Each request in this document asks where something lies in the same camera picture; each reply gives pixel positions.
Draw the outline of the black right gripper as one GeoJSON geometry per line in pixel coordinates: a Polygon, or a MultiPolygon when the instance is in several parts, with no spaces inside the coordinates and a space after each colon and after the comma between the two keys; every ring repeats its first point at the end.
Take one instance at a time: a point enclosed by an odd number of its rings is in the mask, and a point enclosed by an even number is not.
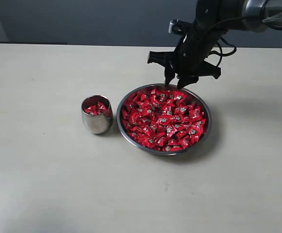
{"type": "Polygon", "coordinates": [[[177,75],[177,89],[183,89],[190,84],[197,83],[200,76],[212,76],[218,79],[221,68],[205,61],[197,53],[190,54],[182,51],[186,36],[182,36],[174,51],[150,51],[147,63],[156,63],[164,67],[165,86],[177,75]]]}

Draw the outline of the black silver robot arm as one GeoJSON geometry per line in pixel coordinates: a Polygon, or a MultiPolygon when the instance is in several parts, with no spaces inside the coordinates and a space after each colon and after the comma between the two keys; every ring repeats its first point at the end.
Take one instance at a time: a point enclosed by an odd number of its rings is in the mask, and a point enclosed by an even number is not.
{"type": "Polygon", "coordinates": [[[192,23],[178,19],[169,23],[168,31],[181,38],[174,51],[154,52],[148,63],[165,68],[165,86],[177,77],[177,88],[198,82],[200,77],[221,75],[219,65],[205,61],[210,55],[220,58],[235,54],[214,51],[218,41],[230,30],[263,32],[267,28],[282,31],[282,0],[199,0],[192,23]]]}

